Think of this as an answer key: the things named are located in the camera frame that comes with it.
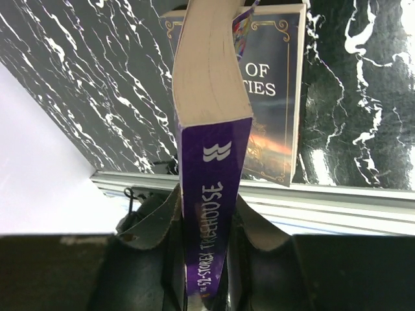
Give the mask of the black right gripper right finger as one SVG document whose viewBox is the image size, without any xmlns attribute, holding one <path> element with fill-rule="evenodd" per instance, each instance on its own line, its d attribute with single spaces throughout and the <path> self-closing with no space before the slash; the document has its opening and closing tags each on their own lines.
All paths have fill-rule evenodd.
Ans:
<svg viewBox="0 0 415 311">
<path fill-rule="evenodd" d="M 292 237 L 237 198 L 228 244 L 231 310 L 312 310 Z"/>
</svg>

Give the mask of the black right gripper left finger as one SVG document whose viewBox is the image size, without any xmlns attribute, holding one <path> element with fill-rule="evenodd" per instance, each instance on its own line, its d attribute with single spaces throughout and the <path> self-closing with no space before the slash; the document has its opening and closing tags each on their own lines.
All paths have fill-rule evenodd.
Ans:
<svg viewBox="0 0 415 311">
<path fill-rule="evenodd" d="M 185 310 L 180 187 L 155 194 L 110 242 L 88 310 Z"/>
</svg>

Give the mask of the purple 52-storey treehouse book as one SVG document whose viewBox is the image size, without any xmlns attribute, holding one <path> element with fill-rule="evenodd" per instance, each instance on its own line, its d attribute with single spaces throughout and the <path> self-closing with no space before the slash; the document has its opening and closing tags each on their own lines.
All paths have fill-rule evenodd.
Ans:
<svg viewBox="0 0 415 311">
<path fill-rule="evenodd" d="M 215 297 L 253 112 L 239 60 L 252 9 L 190 1 L 172 71 L 188 296 Z"/>
</svg>

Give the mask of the dark Tale of Two Cities book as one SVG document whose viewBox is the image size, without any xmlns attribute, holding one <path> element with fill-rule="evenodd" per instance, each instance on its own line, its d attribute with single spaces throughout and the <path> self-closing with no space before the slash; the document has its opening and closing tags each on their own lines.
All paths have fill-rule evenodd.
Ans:
<svg viewBox="0 0 415 311">
<path fill-rule="evenodd" d="M 296 166 L 305 11 L 259 5 L 239 63 L 254 112 L 244 173 L 285 187 Z"/>
</svg>

